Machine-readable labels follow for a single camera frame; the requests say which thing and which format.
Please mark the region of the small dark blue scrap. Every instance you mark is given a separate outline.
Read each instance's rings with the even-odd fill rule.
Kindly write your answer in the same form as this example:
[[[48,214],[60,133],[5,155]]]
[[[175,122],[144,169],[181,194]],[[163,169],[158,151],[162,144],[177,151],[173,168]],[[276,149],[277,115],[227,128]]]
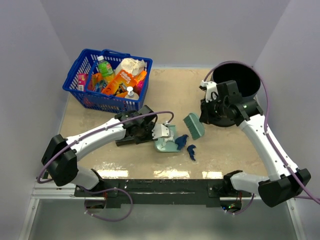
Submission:
[[[194,145],[194,144],[191,144],[191,145],[189,145],[188,147],[187,147],[187,152],[188,152],[188,154],[189,154],[189,157],[190,157],[190,159],[192,160],[192,161],[196,161],[196,159],[195,159],[195,149],[196,149],[197,147]]]

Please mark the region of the teal plastic dustpan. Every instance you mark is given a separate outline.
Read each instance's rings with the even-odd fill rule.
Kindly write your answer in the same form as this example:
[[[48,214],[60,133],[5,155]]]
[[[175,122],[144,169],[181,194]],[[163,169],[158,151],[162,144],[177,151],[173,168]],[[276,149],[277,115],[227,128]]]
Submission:
[[[163,137],[154,140],[155,149],[161,153],[178,153],[177,145],[175,144],[175,139],[177,138],[177,131],[175,125],[169,126],[170,130],[173,133],[174,142],[167,142],[165,148],[162,148]]]

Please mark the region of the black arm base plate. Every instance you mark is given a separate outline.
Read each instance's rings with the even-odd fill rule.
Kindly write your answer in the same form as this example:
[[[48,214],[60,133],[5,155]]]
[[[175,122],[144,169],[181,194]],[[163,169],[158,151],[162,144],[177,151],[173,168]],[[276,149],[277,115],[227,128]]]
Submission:
[[[202,205],[220,207],[221,198],[251,197],[227,190],[223,179],[106,179],[106,207],[136,205]]]

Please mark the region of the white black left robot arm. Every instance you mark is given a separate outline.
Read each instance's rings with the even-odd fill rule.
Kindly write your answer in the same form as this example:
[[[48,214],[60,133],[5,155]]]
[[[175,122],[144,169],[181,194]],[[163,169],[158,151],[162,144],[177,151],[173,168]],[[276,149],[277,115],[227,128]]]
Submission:
[[[154,127],[158,117],[148,106],[116,114],[106,123],[74,136],[61,134],[51,138],[42,157],[43,171],[50,181],[62,187],[74,184],[86,189],[92,196],[104,190],[103,178],[94,169],[83,168],[78,162],[94,150],[127,137],[141,138]]]

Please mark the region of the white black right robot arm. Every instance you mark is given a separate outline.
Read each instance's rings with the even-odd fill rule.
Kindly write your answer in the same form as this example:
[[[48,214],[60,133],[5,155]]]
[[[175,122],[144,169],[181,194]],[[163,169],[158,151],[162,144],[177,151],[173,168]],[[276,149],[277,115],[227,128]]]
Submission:
[[[223,179],[223,192],[230,197],[239,191],[259,195],[269,207],[275,207],[300,195],[311,179],[310,172],[301,169],[286,154],[266,123],[266,116],[254,99],[245,100],[237,83],[203,80],[200,89],[205,91],[200,101],[200,122],[219,126],[230,121],[239,127],[253,144],[263,161],[267,176],[253,175],[236,170]]]

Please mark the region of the white paper scrap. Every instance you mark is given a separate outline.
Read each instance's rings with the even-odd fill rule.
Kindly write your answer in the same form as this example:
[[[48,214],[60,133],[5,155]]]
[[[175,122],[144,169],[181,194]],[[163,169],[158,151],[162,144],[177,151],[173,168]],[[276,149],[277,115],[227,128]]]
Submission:
[[[173,136],[164,137],[164,138],[163,138],[163,142],[162,142],[162,144],[161,144],[161,147],[162,147],[162,148],[165,148],[166,145],[167,145],[167,142],[169,142],[169,143],[174,142],[174,137],[173,137]]]

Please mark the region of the dark blue paper scrap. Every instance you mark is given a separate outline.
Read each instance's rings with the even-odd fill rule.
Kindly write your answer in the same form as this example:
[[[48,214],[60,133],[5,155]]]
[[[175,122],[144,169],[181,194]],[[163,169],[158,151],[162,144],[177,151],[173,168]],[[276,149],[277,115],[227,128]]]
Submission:
[[[187,134],[183,134],[175,139],[174,143],[178,151],[181,151],[186,146],[188,137]]]

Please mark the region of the teal hand brush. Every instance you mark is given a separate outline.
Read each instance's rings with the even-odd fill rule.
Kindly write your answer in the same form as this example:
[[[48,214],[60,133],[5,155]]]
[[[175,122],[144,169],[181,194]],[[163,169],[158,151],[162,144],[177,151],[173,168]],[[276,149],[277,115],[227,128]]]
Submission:
[[[204,136],[205,128],[203,124],[200,122],[200,118],[197,114],[191,112],[184,119],[183,122],[185,126],[188,128],[189,133],[193,140],[197,140]]]

